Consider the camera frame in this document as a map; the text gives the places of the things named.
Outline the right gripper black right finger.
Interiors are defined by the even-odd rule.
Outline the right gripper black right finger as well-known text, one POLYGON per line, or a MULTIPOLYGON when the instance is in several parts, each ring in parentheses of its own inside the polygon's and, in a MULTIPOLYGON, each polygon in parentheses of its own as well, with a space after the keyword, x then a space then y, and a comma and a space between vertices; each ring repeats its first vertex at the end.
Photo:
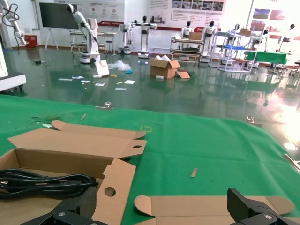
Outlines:
POLYGON ((297 225, 267 204, 244 197, 237 189, 227 190, 227 210, 235 225, 297 225))

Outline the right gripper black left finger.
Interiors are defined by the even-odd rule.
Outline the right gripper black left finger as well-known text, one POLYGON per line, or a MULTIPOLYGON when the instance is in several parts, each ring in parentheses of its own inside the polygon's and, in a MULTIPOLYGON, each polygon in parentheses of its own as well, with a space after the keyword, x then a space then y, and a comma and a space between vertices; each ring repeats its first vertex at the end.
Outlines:
POLYGON ((89 187, 78 197, 61 201, 52 211, 30 221, 25 225, 102 225, 93 220, 97 205, 97 190, 89 187))

